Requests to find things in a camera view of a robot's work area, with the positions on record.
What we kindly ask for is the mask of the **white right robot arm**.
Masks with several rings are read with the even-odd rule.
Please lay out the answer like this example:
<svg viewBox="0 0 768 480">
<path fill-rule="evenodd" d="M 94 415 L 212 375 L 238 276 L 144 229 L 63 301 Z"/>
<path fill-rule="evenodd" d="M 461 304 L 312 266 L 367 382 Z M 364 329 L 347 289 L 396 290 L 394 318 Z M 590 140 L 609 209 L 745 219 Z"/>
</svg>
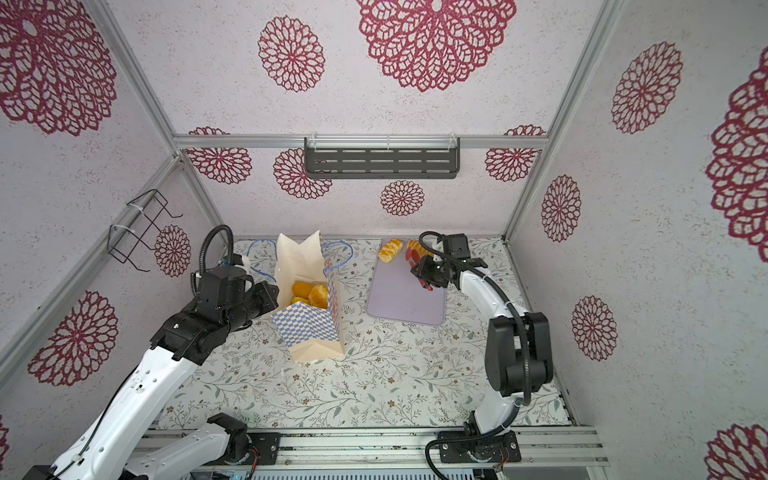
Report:
<svg viewBox="0 0 768 480">
<path fill-rule="evenodd" d="M 426 463 L 438 479 L 446 475 L 431 452 L 444 446 L 459 447 L 466 454 L 498 447 L 503 460 L 512 455 L 504 438 L 532 395 L 554 376 L 549 323 L 541 312 L 520 311 L 493 279 L 488 265 L 470 253 L 464 234 L 425 231 L 418 244 L 428 255 L 411 268 L 425 284 L 446 288 L 452 284 L 488 318 L 484 369 L 490 387 L 468 420 L 461 437 L 436 438 L 424 450 Z"/>
</svg>

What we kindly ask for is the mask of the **red kitchen tongs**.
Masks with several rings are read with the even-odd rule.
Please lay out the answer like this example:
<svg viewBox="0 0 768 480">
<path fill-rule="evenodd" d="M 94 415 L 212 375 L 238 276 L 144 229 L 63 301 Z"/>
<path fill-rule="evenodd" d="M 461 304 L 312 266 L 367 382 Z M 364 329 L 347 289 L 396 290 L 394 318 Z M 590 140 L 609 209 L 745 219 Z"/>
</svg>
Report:
<svg viewBox="0 0 768 480">
<path fill-rule="evenodd" d="M 419 261 L 407 260 L 406 259 L 406 261 L 409 263 L 409 266 L 411 267 L 411 270 L 413 270 L 413 268 L 415 268 L 416 266 L 419 265 L 421 259 Z M 430 284 L 428 284 L 425 280 L 421 279 L 420 277 L 418 277 L 417 280 L 419 281 L 419 283 L 421 284 L 421 286 L 424 289 L 426 289 L 428 291 L 433 291 L 433 287 Z"/>
</svg>

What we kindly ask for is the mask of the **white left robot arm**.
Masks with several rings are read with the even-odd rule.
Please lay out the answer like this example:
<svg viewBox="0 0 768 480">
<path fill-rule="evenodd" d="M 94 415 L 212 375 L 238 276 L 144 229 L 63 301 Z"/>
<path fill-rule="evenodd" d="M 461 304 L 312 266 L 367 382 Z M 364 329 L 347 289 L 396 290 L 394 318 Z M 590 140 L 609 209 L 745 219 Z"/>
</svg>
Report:
<svg viewBox="0 0 768 480">
<path fill-rule="evenodd" d="M 257 282 L 234 251 L 225 224 L 204 238 L 192 300 L 152 336 L 141 361 L 122 381 L 81 438 L 28 479 L 180 479 L 213 461 L 239 465 L 254 451 L 246 424 L 219 413 L 194 433 L 148 456 L 133 455 L 153 420 L 178 388 L 228 337 L 277 308 L 279 289 Z"/>
</svg>

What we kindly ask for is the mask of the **checkered paper bakery bag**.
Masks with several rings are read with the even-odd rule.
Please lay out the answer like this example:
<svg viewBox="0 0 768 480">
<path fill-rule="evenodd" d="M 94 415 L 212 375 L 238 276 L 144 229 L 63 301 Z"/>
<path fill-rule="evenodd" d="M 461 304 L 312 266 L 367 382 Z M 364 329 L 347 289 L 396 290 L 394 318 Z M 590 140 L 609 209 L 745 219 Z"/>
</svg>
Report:
<svg viewBox="0 0 768 480">
<path fill-rule="evenodd" d="M 319 232 L 301 242 L 281 235 L 253 240 L 244 257 L 252 273 L 279 289 L 271 318 L 294 361 L 345 356 L 336 273 L 353 259 L 351 244 L 336 240 L 323 245 Z"/>
</svg>

